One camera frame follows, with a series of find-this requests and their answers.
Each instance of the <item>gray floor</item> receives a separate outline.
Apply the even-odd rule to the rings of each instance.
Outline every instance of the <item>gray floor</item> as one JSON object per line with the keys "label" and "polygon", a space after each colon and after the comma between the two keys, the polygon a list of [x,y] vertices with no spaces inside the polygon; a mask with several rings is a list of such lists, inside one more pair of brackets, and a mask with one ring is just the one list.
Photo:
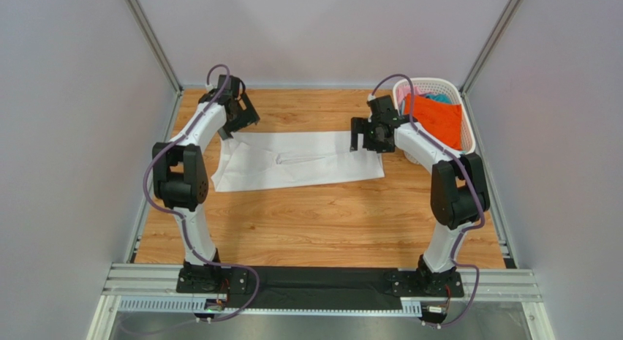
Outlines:
{"label": "gray floor", "polygon": [[[452,319],[461,305],[450,307]],[[152,331],[192,320],[190,314],[118,314],[126,329]],[[328,317],[241,315],[223,323],[193,323],[148,337],[124,333],[116,325],[114,340],[122,339],[531,339],[520,303],[475,303],[457,325],[443,330],[423,327],[417,319],[400,317]]]}

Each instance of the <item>blue cloth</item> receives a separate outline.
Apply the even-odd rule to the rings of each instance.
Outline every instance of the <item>blue cloth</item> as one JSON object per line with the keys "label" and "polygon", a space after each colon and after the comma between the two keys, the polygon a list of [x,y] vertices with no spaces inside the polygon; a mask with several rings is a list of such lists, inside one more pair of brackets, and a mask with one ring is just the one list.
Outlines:
{"label": "blue cloth", "polygon": [[444,104],[452,105],[450,98],[445,94],[425,94],[424,97],[437,102],[443,102]]}

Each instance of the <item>plastic basket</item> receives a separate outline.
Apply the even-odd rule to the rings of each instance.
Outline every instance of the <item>plastic basket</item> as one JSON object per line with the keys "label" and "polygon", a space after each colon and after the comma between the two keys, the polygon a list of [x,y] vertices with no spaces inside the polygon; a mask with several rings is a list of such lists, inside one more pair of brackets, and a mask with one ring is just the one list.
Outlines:
{"label": "plastic basket", "polygon": [[[472,125],[467,118],[467,111],[465,111],[465,105],[461,99],[461,95],[458,93],[456,87],[447,80],[439,78],[411,78],[413,86],[417,86],[423,93],[435,93],[444,94],[450,98],[450,101],[454,105],[461,105],[463,119],[461,120],[461,147],[466,154],[474,152],[476,149],[476,142],[474,140],[474,131]],[[396,102],[396,91],[402,86],[408,85],[406,80],[400,80],[393,86],[393,106],[398,110],[398,103]],[[413,158],[413,156],[405,153],[404,156],[411,162],[419,164],[419,162]]]}

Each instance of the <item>wood grain surface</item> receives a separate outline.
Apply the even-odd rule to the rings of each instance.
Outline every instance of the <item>wood grain surface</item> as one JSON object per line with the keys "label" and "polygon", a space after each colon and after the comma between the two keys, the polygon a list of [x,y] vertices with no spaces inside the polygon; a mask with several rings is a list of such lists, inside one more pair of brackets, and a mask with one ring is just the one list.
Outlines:
{"label": "wood grain surface", "polygon": [[[349,130],[367,116],[367,90],[249,90],[260,114],[247,132]],[[192,117],[202,90],[187,90],[174,134]],[[203,157],[211,176],[219,161],[218,135]],[[217,193],[205,202],[208,229],[223,262],[247,265],[415,267],[435,221],[430,175],[404,158],[383,155],[385,178],[343,184]],[[184,247],[173,217],[151,209],[135,262],[182,263]],[[494,226],[468,234],[459,259],[504,268]]]}

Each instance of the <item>pink cloth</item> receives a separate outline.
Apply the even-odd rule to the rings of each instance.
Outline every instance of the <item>pink cloth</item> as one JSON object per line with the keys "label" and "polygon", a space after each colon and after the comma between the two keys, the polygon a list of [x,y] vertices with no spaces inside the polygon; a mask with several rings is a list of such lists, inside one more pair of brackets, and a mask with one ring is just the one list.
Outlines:
{"label": "pink cloth", "polygon": [[[413,89],[415,90],[416,95],[425,94],[417,86],[413,86]],[[409,86],[408,83],[403,86],[398,87],[396,89],[396,105],[400,105],[402,100],[404,100],[404,98],[409,94],[411,94],[411,87]]]}

